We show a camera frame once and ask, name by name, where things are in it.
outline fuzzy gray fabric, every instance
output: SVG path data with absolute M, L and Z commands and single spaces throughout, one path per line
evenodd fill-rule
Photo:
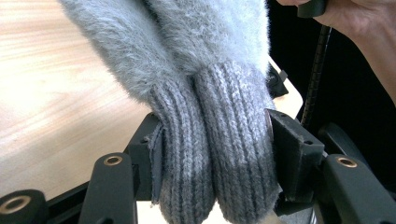
M 165 46 L 186 75 L 234 60 L 268 69 L 264 0 L 147 0 L 158 16 Z
M 149 104 L 163 123 L 163 216 L 169 223 L 202 223 L 215 201 L 203 115 L 156 22 L 138 0 L 61 3 L 125 90 Z
M 265 108 L 269 41 L 262 0 L 148 0 L 178 68 L 195 80 L 216 196 L 232 223 L 260 222 L 278 186 Z
M 165 219 L 207 218 L 215 200 L 212 169 L 226 219 L 264 218 L 278 193 L 264 116 L 274 108 L 265 86 L 265 2 L 60 1 L 119 83 L 163 123 Z

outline wooden table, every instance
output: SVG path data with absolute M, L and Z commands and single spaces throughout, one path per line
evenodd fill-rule
M 123 151 L 150 111 L 128 97 L 54 0 L 0 3 L 0 197 L 42 190 L 47 200 L 89 180 L 101 156 Z M 295 117 L 290 94 L 278 109 Z M 140 203 L 141 223 L 164 223 Z M 205 223 L 223 223 L 219 208 Z

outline gray knitted glove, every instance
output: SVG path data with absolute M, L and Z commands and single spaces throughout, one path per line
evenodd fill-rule
M 148 0 L 164 44 L 192 75 L 211 148 L 216 194 L 226 219 L 257 223 L 278 186 L 264 109 L 267 9 L 263 0 Z
M 148 103 L 163 123 L 165 219 L 201 223 L 215 201 L 203 115 L 190 81 L 160 43 L 154 19 L 138 0 L 61 3 L 124 89 Z

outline black clamp jaw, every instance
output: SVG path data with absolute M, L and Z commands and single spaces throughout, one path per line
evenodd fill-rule
M 360 160 L 327 155 L 325 146 L 297 121 L 268 110 L 281 193 L 275 212 L 314 207 L 318 223 L 394 223 L 396 202 Z M 158 202 L 162 126 L 149 114 L 123 153 L 94 165 L 89 183 L 46 202 L 38 190 L 0 199 L 0 223 L 137 223 L 136 201 Z

